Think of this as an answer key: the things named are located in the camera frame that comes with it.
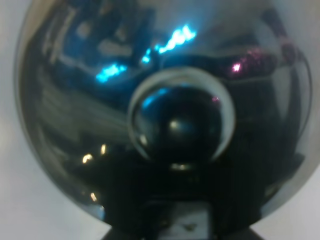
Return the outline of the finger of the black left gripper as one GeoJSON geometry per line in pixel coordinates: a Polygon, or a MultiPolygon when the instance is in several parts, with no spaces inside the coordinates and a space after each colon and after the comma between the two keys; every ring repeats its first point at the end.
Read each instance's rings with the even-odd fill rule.
{"type": "Polygon", "coordinates": [[[118,231],[116,228],[112,227],[101,240],[117,240],[118,239],[118,231]]]}
{"type": "Polygon", "coordinates": [[[249,226],[246,231],[246,240],[264,240],[264,238],[261,237],[249,226]]]}

